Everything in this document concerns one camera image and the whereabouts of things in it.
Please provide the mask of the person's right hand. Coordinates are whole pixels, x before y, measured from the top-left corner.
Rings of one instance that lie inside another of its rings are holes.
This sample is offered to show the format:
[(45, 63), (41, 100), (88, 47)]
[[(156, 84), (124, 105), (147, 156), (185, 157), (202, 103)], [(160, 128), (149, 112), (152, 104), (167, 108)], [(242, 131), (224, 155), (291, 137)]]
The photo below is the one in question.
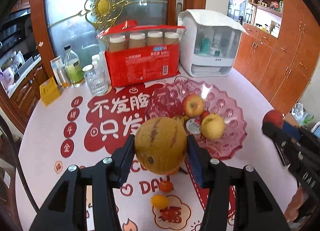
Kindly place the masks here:
[(287, 223), (295, 220), (299, 215), (299, 208), (304, 204), (304, 202), (309, 198), (308, 193), (305, 189), (300, 186), (295, 195), (292, 197), (291, 202), (288, 204), (284, 217)]

